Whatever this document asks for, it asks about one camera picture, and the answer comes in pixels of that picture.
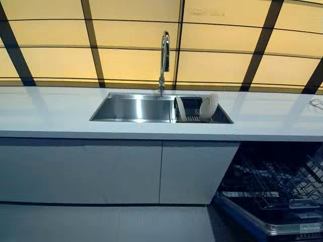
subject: faucet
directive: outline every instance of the faucet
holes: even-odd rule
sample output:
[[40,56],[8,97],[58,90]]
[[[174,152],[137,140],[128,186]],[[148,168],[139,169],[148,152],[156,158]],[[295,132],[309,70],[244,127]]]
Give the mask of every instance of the faucet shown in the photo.
[[161,42],[159,91],[160,95],[163,95],[165,90],[164,72],[170,71],[170,35],[167,31],[163,32]]

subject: dishwasher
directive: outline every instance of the dishwasher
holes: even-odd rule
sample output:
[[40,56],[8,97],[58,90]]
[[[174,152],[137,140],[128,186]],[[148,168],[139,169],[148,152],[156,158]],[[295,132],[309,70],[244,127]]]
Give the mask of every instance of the dishwasher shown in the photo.
[[322,143],[242,143],[213,203],[258,241],[323,241]]

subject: dishwasher rack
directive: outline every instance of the dishwasher rack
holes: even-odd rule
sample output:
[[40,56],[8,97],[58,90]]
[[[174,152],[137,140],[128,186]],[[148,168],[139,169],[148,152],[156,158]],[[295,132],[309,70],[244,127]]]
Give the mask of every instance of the dishwasher rack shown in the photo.
[[233,176],[222,182],[219,191],[263,210],[317,208],[323,204],[322,165],[323,146],[300,167],[293,160],[255,161],[240,154],[230,167]]

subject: floor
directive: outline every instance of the floor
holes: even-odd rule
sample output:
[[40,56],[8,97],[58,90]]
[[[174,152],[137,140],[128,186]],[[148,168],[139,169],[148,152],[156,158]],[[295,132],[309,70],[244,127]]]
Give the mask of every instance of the floor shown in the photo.
[[1,242],[240,242],[233,234],[213,207],[0,205]]

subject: lower cabinet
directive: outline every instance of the lower cabinet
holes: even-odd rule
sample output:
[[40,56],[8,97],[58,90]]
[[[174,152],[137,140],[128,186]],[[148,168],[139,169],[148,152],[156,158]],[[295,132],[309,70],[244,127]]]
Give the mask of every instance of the lower cabinet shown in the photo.
[[237,142],[163,142],[159,202],[209,204],[238,147]]
[[158,203],[161,141],[0,138],[0,201]]

